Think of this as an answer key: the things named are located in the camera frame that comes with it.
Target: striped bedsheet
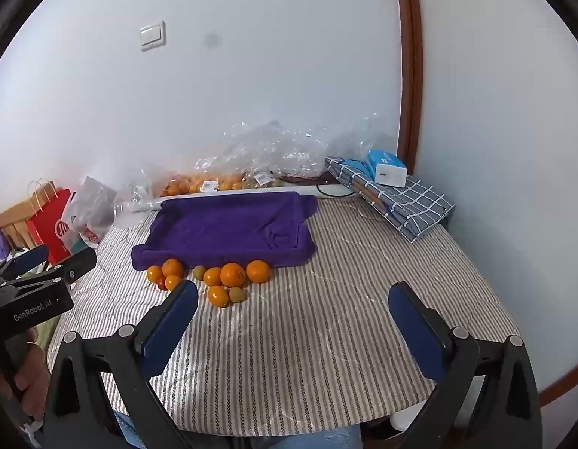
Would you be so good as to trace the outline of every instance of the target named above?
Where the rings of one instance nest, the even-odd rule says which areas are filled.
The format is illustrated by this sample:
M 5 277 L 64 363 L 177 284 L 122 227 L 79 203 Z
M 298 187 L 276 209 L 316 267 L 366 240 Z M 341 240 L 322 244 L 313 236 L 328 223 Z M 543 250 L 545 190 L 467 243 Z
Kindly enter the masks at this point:
M 112 228 L 96 268 L 72 292 L 48 350 L 62 336 L 110 335 L 136 324 L 166 293 L 131 267 L 156 213 L 135 228 Z M 308 220 L 318 252 L 305 266 L 274 270 L 247 287 L 247 301 L 200 303 L 161 376 L 151 383 L 181 429 L 235 436 L 330 430 L 390 415 L 428 397 L 432 382 L 393 323 L 387 292 L 408 282 L 451 326 L 502 341 L 518 333 L 490 286 L 442 228 L 410 244 L 362 199 L 325 199 Z M 125 412 L 113 378 L 104 383 Z

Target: screw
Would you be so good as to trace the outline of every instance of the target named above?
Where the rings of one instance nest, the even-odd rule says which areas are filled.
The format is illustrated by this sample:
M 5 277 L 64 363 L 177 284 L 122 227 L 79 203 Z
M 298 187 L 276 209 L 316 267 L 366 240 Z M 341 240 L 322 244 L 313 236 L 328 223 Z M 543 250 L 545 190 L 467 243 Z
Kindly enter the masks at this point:
M 135 328 L 131 324 L 125 324 L 124 326 L 120 326 L 118 328 L 118 335 L 120 337 L 129 337 L 131 334 L 133 334 L 133 331 L 135 331 Z
M 521 339 L 521 337 L 516 336 L 515 334 L 509 338 L 509 342 L 514 346 L 517 346 L 518 348 L 523 345 L 523 340 Z
M 455 329 L 453 329 L 453 335 L 460 339 L 467 339 L 470 333 L 466 328 L 458 326 Z
M 69 331 L 64 335 L 62 340 L 64 342 L 73 342 L 76 338 L 77 338 L 77 333 L 74 331 Z

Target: light switch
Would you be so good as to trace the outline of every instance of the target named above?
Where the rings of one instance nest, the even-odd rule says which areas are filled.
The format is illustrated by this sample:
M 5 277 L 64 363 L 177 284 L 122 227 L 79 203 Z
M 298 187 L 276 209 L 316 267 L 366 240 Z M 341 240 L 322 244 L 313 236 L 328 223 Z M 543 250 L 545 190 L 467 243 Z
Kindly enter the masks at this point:
M 160 22 L 139 30 L 139 44 L 141 50 L 147 51 L 165 44 L 164 22 Z

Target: bag handle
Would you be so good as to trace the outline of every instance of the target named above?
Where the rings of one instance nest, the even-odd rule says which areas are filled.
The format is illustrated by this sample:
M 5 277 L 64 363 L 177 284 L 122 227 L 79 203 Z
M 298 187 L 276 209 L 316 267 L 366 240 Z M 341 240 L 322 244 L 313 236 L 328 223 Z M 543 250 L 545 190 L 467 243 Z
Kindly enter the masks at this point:
M 27 184 L 27 198 L 32 201 L 32 200 L 33 200 L 33 196 L 35 195 L 35 199 L 36 199 L 36 201 L 37 201 L 37 206 L 39 207 L 39 210 L 42 211 L 42 213 L 43 213 L 42 205 L 41 205 L 41 203 L 39 202 L 39 197 L 37 196 L 37 190 L 38 190 L 38 189 L 41 189 L 41 188 L 42 188 L 42 185 L 43 185 L 43 184 L 40 182 L 42 179 L 43 179 L 44 181 L 46 181 L 46 183 L 49 184 L 49 185 L 52 187 L 52 190 L 54 191 L 54 195 L 55 195 L 56 197 L 58 197 L 58 192 L 56 191 L 56 188 L 54 187 L 54 184 L 51 183 L 50 181 L 44 179 L 43 177 L 40 177 L 38 181 L 31 181 L 29 184 Z M 37 185 L 39 186 L 39 188 L 38 188 L 38 189 L 35 189 L 35 192 L 34 192 L 31 196 L 29 196 L 29 186 L 30 186 L 31 184 L 37 184 Z M 48 194 L 47 194 L 45 191 L 44 191 L 43 193 L 46 195 L 46 200 L 47 200 L 47 201 L 50 201 L 50 198 L 49 198 Z

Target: white plastic bag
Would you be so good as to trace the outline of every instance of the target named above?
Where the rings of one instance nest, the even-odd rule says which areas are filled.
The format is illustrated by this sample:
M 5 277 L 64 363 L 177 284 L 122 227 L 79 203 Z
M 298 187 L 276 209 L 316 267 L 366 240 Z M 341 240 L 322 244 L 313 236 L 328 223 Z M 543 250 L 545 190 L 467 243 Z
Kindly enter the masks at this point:
M 87 176 L 64 208 L 62 220 L 95 248 L 114 222 L 115 196 L 115 190 Z
M 235 174 L 272 171 L 276 177 L 316 178 L 325 171 L 327 156 L 362 160 L 370 148 L 394 153 L 397 137 L 390 121 L 376 114 L 352 127 L 312 127 L 294 130 L 278 121 L 263 125 L 244 122 L 221 137 L 219 153 L 197 162 L 198 172 Z
M 161 172 L 148 174 L 144 170 L 131 174 L 126 186 L 117 192 L 114 198 L 114 225 L 117 228 L 137 226 L 147 217 L 149 211 L 159 209 L 160 204 L 155 198 L 166 183 L 160 175 L 165 176 Z

